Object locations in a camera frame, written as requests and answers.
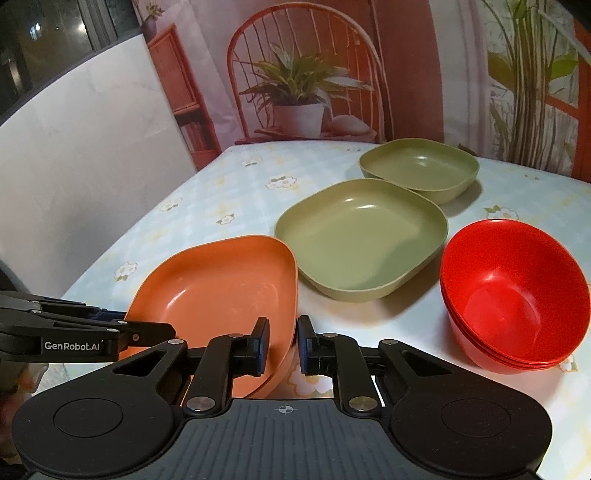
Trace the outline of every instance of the orange dish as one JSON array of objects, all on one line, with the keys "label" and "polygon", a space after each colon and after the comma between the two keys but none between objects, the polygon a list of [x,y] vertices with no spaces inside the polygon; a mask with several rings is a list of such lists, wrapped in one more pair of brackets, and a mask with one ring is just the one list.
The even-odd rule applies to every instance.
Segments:
[{"label": "orange dish", "polygon": [[[280,240],[249,235],[184,250],[142,283],[126,319],[171,324],[189,348],[220,335],[250,334],[267,317],[269,353],[264,375],[234,380],[234,397],[262,398],[287,375],[296,347],[296,258]],[[143,349],[128,348],[126,358]]]}]

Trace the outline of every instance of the window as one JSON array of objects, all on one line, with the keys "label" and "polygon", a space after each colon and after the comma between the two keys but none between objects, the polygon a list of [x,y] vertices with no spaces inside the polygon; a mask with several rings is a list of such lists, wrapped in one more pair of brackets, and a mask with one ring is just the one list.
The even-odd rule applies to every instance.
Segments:
[{"label": "window", "polygon": [[131,0],[0,0],[0,118],[137,27]]}]

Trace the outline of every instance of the chair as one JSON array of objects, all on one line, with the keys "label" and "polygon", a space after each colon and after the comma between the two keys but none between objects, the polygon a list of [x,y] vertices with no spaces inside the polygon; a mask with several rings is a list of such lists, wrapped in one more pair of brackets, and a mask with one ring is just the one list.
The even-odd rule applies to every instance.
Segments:
[{"label": "chair", "polygon": [[250,17],[234,33],[228,47],[228,73],[245,141],[275,127],[273,108],[257,111],[251,95],[241,94],[258,83],[252,62],[272,60],[270,43],[287,52],[334,55],[349,76],[373,87],[373,91],[349,90],[349,101],[332,99],[333,116],[354,115],[384,142],[384,103],[389,105],[384,70],[369,35],[353,19],[325,5],[290,2],[274,5]]}]

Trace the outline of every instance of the floral tablecloth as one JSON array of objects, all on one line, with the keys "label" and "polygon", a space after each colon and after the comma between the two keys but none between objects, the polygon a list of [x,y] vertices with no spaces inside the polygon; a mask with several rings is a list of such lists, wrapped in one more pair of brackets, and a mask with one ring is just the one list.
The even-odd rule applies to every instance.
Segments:
[{"label": "floral tablecloth", "polygon": [[[64,298],[126,310],[146,276],[171,255],[194,245],[252,233],[272,235],[295,202],[339,181],[362,177],[359,156],[375,145],[281,142],[243,145],[170,194],[109,248]],[[479,159],[478,180],[443,206],[450,236],[483,218],[513,218],[560,241],[591,278],[591,186],[513,164]],[[432,262],[394,294],[362,304],[328,299],[300,284],[299,312],[318,332],[339,332],[360,345],[396,338],[521,390],[550,413],[554,434],[539,474],[545,480],[591,478],[591,335],[559,368],[501,376],[470,363],[448,326]],[[52,365],[41,389],[101,365]],[[331,396],[325,377],[304,378],[294,363],[274,397]]]}]

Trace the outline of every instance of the checkered tablecloth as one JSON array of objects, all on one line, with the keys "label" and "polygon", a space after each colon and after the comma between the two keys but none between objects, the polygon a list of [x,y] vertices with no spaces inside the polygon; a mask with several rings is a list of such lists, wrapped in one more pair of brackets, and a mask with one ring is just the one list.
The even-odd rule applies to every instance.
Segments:
[{"label": "checkered tablecloth", "polygon": [[[286,208],[319,190],[362,177],[357,161],[372,144],[281,142],[232,147],[169,195],[107,250],[64,298],[126,310],[142,281],[171,255],[195,245],[250,233],[272,235]],[[548,232],[591,278],[591,186],[513,164],[480,159],[478,180],[443,206],[452,236],[483,218],[513,218]],[[591,336],[558,368],[501,376],[462,354],[440,297],[437,262],[394,294],[342,303],[300,284],[299,312],[318,332],[339,332],[360,345],[396,338],[521,390],[550,413],[554,434],[539,474],[545,480],[591,478]],[[41,388],[100,365],[52,365]],[[294,364],[277,397],[330,396],[324,377],[304,378]]]}]

